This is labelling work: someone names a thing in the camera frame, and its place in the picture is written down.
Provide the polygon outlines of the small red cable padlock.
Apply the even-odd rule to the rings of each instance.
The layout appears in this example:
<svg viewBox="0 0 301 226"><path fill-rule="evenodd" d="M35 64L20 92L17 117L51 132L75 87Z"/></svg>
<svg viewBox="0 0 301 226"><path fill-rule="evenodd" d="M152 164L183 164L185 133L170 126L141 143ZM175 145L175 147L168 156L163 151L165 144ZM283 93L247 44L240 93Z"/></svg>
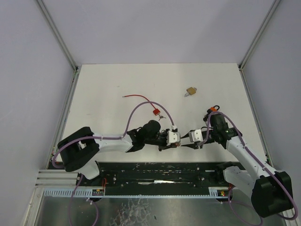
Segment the small red cable padlock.
<svg viewBox="0 0 301 226"><path fill-rule="evenodd" d="M175 145L176 145L177 147L179 147L179 146L181 146L181 142L180 142L180 141L179 141L179 142L176 142Z"/></svg>

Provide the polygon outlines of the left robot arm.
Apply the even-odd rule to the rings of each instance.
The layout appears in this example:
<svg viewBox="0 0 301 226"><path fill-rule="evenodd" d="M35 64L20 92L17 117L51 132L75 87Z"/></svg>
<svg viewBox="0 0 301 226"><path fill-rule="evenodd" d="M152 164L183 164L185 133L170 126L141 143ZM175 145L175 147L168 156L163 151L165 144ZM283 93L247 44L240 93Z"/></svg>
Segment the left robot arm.
<svg viewBox="0 0 301 226"><path fill-rule="evenodd" d="M90 127L82 127L61 140L57 148L65 171L77 171L92 180L100 175L95 158L98 153L132 153L142 150L145 145L157 146L160 151L177 148L180 145L180 133L176 127L161 131L160 123L155 120L125 135L97 136Z"/></svg>

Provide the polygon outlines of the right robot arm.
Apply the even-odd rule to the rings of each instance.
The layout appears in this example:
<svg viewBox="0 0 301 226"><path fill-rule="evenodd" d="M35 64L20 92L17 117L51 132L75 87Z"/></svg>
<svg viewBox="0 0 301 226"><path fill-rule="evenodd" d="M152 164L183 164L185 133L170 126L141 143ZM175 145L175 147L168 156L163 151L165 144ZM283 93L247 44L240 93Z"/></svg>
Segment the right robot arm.
<svg viewBox="0 0 301 226"><path fill-rule="evenodd" d="M256 213L266 218L280 215L287 210L294 210L291 217L295 220L298 208L293 199L292 182L284 171L277 171L248 147L242 133L236 125L229 127L233 121L224 113L216 111L207 115L207 129L190 130L184 137L190 139L187 146L200 149L205 144L218 143L230 152L246 170L241 172L237 166L227 162L217 168L219 177L242 191L251 200Z"/></svg>

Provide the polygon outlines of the black-headed keys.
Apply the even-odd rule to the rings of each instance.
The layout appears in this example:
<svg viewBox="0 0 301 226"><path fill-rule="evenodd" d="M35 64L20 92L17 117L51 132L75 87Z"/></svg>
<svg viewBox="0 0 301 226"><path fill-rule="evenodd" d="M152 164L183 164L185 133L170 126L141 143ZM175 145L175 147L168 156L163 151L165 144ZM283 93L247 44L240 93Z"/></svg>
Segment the black-headed keys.
<svg viewBox="0 0 301 226"><path fill-rule="evenodd" d="M207 122L207 121L208 121L208 118L209 118L209 113L207 113L207 114L204 116L203 121L204 121L204 122Z"/></svg>

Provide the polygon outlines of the orange black padlock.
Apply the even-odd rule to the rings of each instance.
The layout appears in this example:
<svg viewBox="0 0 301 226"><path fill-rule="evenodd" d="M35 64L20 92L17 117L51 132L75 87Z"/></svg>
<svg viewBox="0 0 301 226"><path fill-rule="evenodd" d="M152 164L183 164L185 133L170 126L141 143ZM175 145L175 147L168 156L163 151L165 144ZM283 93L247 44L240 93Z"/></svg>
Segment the orange black padlock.
<svg viewBox="0 0 301 226"><path fill-rule="evenodd" d="M211 112L219 111L219 109L220 109L220 106L219 106L219 105L214 105L213 107L210 107L210 108L207 110L207 113L210 114Z"/></svg>

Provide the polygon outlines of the brass padlock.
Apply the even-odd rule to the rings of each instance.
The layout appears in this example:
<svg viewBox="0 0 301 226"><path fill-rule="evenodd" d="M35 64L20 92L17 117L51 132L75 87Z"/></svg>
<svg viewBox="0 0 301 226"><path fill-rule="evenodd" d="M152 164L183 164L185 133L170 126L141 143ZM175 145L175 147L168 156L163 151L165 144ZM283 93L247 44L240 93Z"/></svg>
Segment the brass padlock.
<svg viewBox="0 0 301 226"><path fill-rule="evenodd" d="M184 97L192 96L196 94L197 89L195 87L189 87L186 89L186 93L184 94Z"/></svg>

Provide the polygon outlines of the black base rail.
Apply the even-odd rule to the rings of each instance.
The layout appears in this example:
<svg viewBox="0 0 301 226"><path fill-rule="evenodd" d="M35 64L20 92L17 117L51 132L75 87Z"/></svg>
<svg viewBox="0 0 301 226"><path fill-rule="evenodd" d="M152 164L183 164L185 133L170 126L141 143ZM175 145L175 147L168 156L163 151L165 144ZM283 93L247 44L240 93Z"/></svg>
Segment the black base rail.
<svg viewBox="0 0 301 226"><path fill-rule="evenodd" d="M103 188L98 198L217 198L224 200L229 184L218 177L220 162L101 162L100 175L92 180L77 172L50 167L65 185Z"/></svg>

